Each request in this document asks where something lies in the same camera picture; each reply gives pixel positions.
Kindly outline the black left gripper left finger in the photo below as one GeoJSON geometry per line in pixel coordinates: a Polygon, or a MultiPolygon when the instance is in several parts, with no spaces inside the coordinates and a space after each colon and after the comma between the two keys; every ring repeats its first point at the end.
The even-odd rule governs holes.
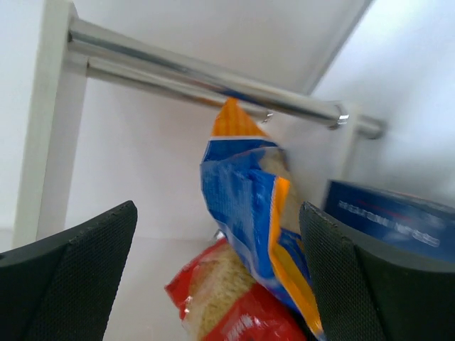
{"type": "Polygon", "coordinates": [[[1,339],[102,340],[137,218],[126,201],[1,253],[1,339]]]}

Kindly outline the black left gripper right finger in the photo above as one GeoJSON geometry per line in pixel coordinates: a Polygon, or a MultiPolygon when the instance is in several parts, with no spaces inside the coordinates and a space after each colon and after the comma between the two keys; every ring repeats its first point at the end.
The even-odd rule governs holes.
{"type": "Polygon", "coordinates": [[[454,264],[381,242],[309,202],[299,223],[327,340],[453,340],[454,264]]]}

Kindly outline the blue and orange pasta bag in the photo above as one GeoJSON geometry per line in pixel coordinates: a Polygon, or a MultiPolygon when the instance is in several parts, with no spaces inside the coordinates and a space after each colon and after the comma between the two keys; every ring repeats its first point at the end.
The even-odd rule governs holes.
{"type": "Polygon", "coordinates": [[[229,98],[200,165],[208,211],[252,277],[325,340],[299,229],[303,200],[284,150],[229,98]]]}

